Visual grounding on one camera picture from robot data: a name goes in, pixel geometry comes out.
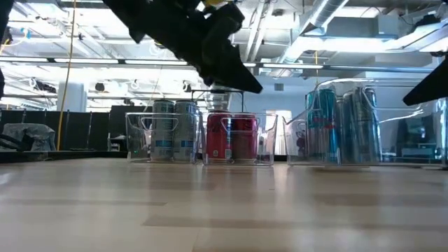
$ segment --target blue and silver can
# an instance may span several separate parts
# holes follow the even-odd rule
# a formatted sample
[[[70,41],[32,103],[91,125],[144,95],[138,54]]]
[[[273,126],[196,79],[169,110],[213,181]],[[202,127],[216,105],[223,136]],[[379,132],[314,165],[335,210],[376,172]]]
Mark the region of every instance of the blue and silver can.
[[[174,160],[194,161],[197,150],[197,106],[191,100],[177,101],[174,106],[177,126],[174,129]]]
[[[157,100],[153,104],[151,128],[151,160],[168,161],[173,157],[174,102]]]
[[[375,111],[377,98],[374,88],[358,87],[353,94],[353,116],[356,130],[358,163],[374,164],[380,161],[379,122]]]
[[[339,142],[336,128],[336,94],[331,89],[307,95],[310,109],[307,116],[307,143],[312,160],[335,163],[339,161]]]

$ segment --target black partition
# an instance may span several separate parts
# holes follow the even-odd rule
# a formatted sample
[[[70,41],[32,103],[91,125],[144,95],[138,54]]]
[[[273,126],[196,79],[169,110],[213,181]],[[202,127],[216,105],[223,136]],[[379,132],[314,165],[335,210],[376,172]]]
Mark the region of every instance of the black partition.
[[[59,117],[59,111],[3,110],[0,117],[0,132],[3,132],[4,125],[7,123],[44,124],[56,132],[55,146],[57,146]],[[108,128],[109,113],[64,112],[60,150],[107,151]]]

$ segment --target aluminum can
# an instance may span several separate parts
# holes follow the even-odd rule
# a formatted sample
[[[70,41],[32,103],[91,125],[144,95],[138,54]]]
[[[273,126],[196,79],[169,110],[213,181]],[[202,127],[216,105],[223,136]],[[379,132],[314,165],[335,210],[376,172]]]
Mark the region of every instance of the aluminum can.
[[[338,162],[340,148],[336,128],[336,94],[331,89],[322,89],[309,94],[314,100],[307,116],[307,143],[312,160]]]
[[[258,148],[258,119],[253,113],[240,113],[232,118],[232,158],[254,161]]]
[[[210,111],[207,117],[206,155],[209,160],[232,158],[232,115],[227,111]]]
[[[357,156],[356,163],[376,163],[381,158],[381,146],[379,139],[379,122],[375,111],[377,98],[375,89],[357,87],[351,98],[353,106],[353,124]]]
[[[173,156],[179,161],[195,160],[197,150],[197,106],[191,100],[177,101],[174,106],[177,126],[173,136]]]
[[[151,127],[151,160],[170,160],[173,157],[173,131],[174,102],[167,100],[156,100],[153,104],[154,113]]]

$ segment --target clear acrylic organizer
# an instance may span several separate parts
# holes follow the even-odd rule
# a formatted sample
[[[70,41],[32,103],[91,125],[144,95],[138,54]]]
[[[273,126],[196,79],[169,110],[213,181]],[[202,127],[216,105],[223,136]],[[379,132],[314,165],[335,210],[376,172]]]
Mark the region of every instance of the clear acrylic organizer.
[[[200,114],[127,113],[129,162],[196,163]]]
[[[204,165],[273,165],[277,115],[210,112],[203,114]]]
[[[407,106],[419,80],[338,79],[283,119],[289,165],[445,166],[447,100]]]

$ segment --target wooden table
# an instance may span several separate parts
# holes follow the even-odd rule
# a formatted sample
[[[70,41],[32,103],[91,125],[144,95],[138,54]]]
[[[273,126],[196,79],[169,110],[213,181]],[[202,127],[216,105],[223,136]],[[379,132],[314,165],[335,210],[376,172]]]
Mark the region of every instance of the wooden table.
[[[448,172],[0,166],[0,251],[448,251]]]

